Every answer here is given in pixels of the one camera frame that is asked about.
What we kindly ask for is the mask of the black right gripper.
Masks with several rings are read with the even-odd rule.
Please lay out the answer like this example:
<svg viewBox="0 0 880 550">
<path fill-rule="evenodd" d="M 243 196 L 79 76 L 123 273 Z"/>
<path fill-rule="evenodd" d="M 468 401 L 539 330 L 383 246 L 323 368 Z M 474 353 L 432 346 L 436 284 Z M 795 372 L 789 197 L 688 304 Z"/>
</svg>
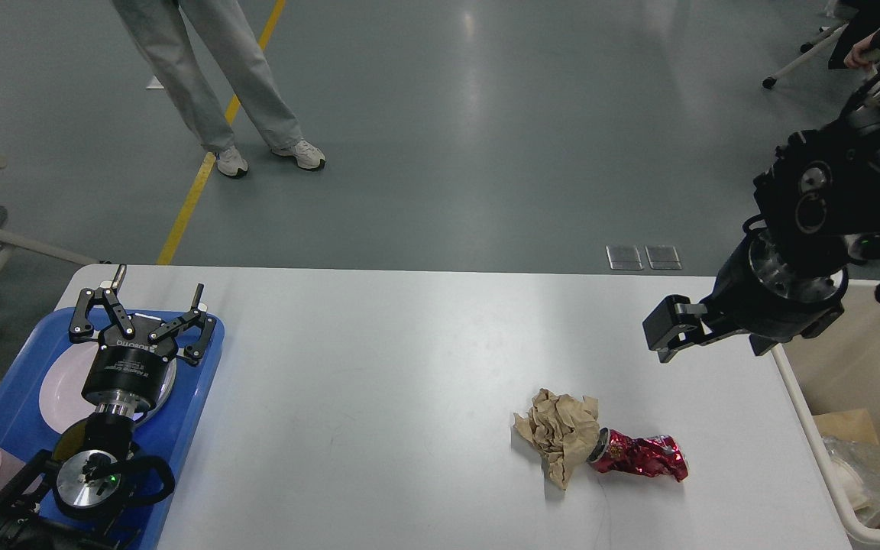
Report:
<svg viewBox="0 0 880 550">
<path fill-rule="evenodd" d="M 816 338 L 844 314 L 849 276 L 803 277 L 782 260 L 767 229 L 753 229 L 727 258 L 701 302 L 664 296 L 642 322 L 647 348 L 667 364 L 679 351 L 705 347 L 714 334 L 748 333 L 760 358 L 800 335 Z"/>
</svg>

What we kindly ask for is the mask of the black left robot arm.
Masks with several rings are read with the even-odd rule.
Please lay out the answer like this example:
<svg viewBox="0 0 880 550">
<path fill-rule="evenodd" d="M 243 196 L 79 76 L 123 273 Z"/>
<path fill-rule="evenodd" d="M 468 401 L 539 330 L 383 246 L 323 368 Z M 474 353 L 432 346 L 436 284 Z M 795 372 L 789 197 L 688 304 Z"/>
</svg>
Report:
<svg viewBox="0 0 880 550">
<path fill-rule="evenodd" d="M 127 272 L 45 317 L 0 383 L 0 549 L 154 549 L 225 330 L 126 309 Z"/>
</svg>

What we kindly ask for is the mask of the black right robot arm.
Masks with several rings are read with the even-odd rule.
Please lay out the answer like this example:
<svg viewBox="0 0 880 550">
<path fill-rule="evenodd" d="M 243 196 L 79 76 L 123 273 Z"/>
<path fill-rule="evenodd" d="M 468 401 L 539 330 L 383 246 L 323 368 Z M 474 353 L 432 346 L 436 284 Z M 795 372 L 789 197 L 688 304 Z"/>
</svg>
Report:
<svg viewBox="0 0 880 550">
<path fill-rule="evenodd" d="M 755 355 L 816 338 L 843 313 L 850 264 L 880 260 L 880 52 L 876 73 L 824 128 L 790 135 L 754 179 L 759 212 L 698 302 L 665 296 L 645 318 L 661 362 L 747 334 Z M 875 288 L 880 303 L 880 282 Z"/>
</svg>

